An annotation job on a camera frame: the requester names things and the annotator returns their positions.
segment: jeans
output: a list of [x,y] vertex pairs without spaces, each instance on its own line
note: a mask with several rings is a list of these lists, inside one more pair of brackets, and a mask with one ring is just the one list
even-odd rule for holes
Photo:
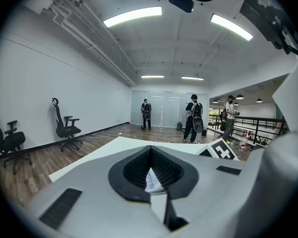
[[193,119],[188,118],[187,123],[185,124],[185,131],[184,131],[184,139],[187,139],[190,130],[192,129],[191,139],[190,142],[194,142],[195,138],[197,137],[197,132],[193,128]]
[[234,119],[226,119],[226,129],[224,131],[222,139],[227,141],[234,129]]

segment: paper tag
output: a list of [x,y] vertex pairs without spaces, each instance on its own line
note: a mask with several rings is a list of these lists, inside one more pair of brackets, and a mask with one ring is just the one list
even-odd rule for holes
[[165,192],[165,190],[159,183],[158,178],[155,176],[151,168],[148,172],[146,182],[147,182],[147,186],[146,186],[145,192],[154,193],[154,194]]

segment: frosted glass wall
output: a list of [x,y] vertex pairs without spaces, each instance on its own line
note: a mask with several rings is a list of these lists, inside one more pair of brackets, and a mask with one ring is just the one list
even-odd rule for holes
[[[133,91],[131,107],[131,124],[142,124],[141,105],[144,99],[151,104],[151,124],[153,126],[176,127],[179,121],[183,127],[186,123],[187,103],[191,102],[193,93]],[[203,106],[204,128],[208,126],[209,98],[205,94],[197,94],[198,102]]]

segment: person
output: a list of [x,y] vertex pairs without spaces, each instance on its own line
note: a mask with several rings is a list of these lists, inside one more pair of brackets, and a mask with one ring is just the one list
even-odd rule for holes
[[229,95],[227,98],[227,103],[225,104],[225,112],[226,112],[226,129],[223,134],[223,140],[229,145],[230,141],[228,140],[229,136],[232,134],[234,129],[234,119],[236,115],[236,110],[233,105],[233,100],[235,98],[233,95]]
[[[151,104],[148,103],[147,99],[144,99],[144,103],[141,105],[141,113],[143,113],[143,120],[144,120],[144,126],[141,127],[141,129],[145,130],[146,129],[146,118],[145,118],[145,112],[150,112],[151,113]],[[151,120],[148,120],[148,127],[149,130],[151,130]]]
[[202,105],[201,103],[198,103],[198,96],[196,94],[192,94],[191,96],[191,101],[190,103],[188,103],[188,106],[186,107],[186,111],[190,113],[190,115],[187,118],[187,122],[185,124],[185,131],[184,131],[184,135],[182,138],[182,141],[186,142],[187,141],[187,137],[189,136],[190,131],[192,130],[191,133],[191,139],[190,139],[190,143],[193,143],[196,136],[197,136],[197,132],[195,131],[195,129],[193,128],[193,109],[194,111],[198,114],[199,117],[202,117]]

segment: chair headrest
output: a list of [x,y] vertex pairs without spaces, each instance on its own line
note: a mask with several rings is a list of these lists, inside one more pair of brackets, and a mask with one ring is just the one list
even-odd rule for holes
[[53,103],[53,105],[54,105],[54,107],[55,107],[55,106],[58,105],[59,100],[58,100],[57,98],[52,98],[52,103]]

